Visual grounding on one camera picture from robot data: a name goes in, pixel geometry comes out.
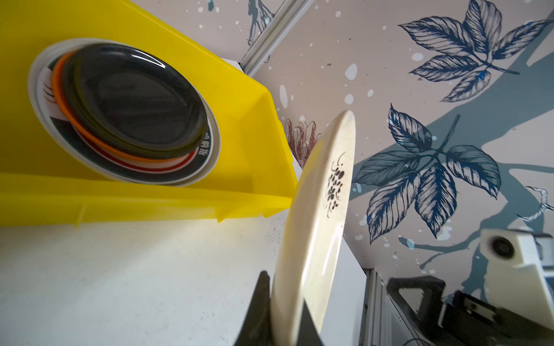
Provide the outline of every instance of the white machine part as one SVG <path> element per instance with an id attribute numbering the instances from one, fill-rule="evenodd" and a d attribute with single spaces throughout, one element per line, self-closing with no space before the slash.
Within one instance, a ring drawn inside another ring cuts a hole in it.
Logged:
<path id="1" fill-rule="evenodd" d="M 554 276 L 554 238 L 484 229 L 480 250 L 489 260 L 485 275 L 489 304 L 554 329 L 554 292 L 545 279 Z"/>

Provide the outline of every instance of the black plastic part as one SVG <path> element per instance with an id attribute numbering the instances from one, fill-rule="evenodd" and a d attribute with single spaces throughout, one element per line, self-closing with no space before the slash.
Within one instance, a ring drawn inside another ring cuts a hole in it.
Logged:
<path id="1" fill-rule="evenodd" d="M 79 123 L 123 152 L 150 159 L 184 156 L 208 129 L 194 87 L 164 61 L 133 47 L 82 48 L 65 63 L 61 79 Z"/>
<path id="2" fill-rule="evenodd" d="M 441 296 L 445 282 L 433 276 L 420 276 L 411 278 L 390 278 L 387 284 L 387 293 L 409 318 L 415 326 L 428 338 L 437 334 L 437 325 L 440 309 L 443 302 Z M 401 296 L 403 288 L 419 288 L 423 290 L 423 298 L 416 314 Z"/>
<path id="3" fill-rule="evenodd" d="M 269 275 L 268 272 L 262 271 L 258 276 L 258 282 L 235 346 L 269 345 L 272 345 L 269 316 Z"/>
<path id="4" fill-rule="evenodd" d="M 302 317 L 300 319 L 300 330 L 298 331 L 297 346 L 323 346 L 319 334 L 315 329 L 314 320 L 311 318 L 310 310 L 304 301 Z"/>
<path id="5" fill-rule="evenodd" d="M 504 237 L 494 238 L 492 246 L 494 252 L 503 259 L 509 260 L 514 256 L 514 246 Z"/>

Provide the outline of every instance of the cream plate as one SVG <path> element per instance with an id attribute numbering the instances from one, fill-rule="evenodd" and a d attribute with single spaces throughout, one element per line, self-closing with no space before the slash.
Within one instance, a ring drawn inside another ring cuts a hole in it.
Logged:
<path id="1" fill-rule="evenodd" d="M 300 177 L 271 293 L 277 346 L 296 345 L 304 301 L 321 332 L 350 196 L 355 138 L 354 114 L 344 111 L 318 140 Z"/>

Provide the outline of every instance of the painted leaf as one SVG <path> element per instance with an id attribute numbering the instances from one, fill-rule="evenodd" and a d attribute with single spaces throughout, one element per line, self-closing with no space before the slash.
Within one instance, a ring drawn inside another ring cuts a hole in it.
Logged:
<path id="1" fill-rule="evenodd" d="M 478 66 L 479 63 L 469 56 L 437 55 L 410 73 L 439 82 L 462 77 Z"/>
<path id="2" fill-rule="evenodd" d="M 449 17 L 428 17 L 401 24 L 420 46 L 447 55 L 470 55 L 473 42 L 460 22 Z"/>
<path id="3" fill-rule="evenodd" d="M 392 105 L 388 112 L 388 128 L 394 140 L 411 152 L 420 153 L 431 149 L 431 132 L 406 113 L 397 112 Z"/>
<path id="4" fill-rule="evenodd" d="M 419 159 L 419 154 L 400 150 L 375 154 L 362 164 L 354 182 L 382 186 L 405 172 L 415 170 Z"/>
<path id="5" fill-rule="evenodd" d="M 456 210 L 456 185 L 454 179 L 436 163 L 421 175 L 421 183 L 415 198 L 415 210 L 427 223 L 434 236 Z"/>
<path id="6" fill-rule="evenodd" d="M 418 191 L 419 181 L 418 172 L 407 172 L 375 190 L 366 213 L 370 243 L 398 226 L 404 219 Z"/>
<path id="7" fill-rule="evenodd" d="M 465 14 L 464 28 L 473 39 L 475 51 L 488 54 L 500 36 L 502 13 L 492 2 L 471 0 Z"/>
<path id="8" fill-rule="evenodd" d="M 473 97 L 479 93 L 479 91 L 486 88 L 490 82 L 490 72 L 487 70 L 484 71 L 473 71 L 467 76 L 463 77 L 455 86 L 450 94 L 443 98 L 443 102 L 457 102 L 467 100 L 470 97 Z"/>
<path id="9" fill-rule="evenodd" d="M 447 167 L 455 177 L 480 187 L 497 197 L 500 189 L 500 171 L 496 161 L 475 146 L 455 146 L 446 153 Z"/>
<path id="10" fill-rule="evenodd" d="M 525 48 L 552 20 L 537 20 L 522 25 L 507 33 L 493 50 L 493 59 L 506 59 Z"/>

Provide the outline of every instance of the plate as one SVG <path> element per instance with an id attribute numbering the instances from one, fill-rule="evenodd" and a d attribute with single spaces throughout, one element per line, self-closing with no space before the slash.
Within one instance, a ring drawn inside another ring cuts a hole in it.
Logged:
<path id="1" fill-rule="evenodd" d="M 304 304 L 321 332 L 350 197 L 355 138 L 354 114 L 344 111 L 325 129 L 300 176 L 271 291 L 276 346 L 297 344 Z"/>
<path id="2" fill-rule="evenodd" d="M 192 152 L 207 130 L 198 92 L 174 68 L 143 51 L 88 45 L 61 68 L 63 94 L 78 124 L 69 120 L 97 144 L 96 138 L 134 156 L 176 158 Z"/>
<path id="3" fill-rule="evenodd" d="M 204 178 L 215 167 L 220 153 L 220 134 L 217 121 L 204 99 L 202 102 L 207 110 L 208 133 L 203 138 L 195 157 L 185 167 L 174 167 L 168 172 L 145 172 L 140 169 L 124 167 L 121 163 L 110 160 L 96 151 L 79 136 L 79 133 L 67 121 L 59 107 L 53 103 L 51 87 L 48 82 L 51 68 L 57 58 L 83 45 L 106 42 L 101 39 L 71 39 L 56 43 L 43 50 L 33 62 L 29 71 L 28 92 L 33 110 L 46 131 L 70 155 L 81 161 L 96 172 L 109 178 L 146 184 L 163 184 L 184 186 Z"/>

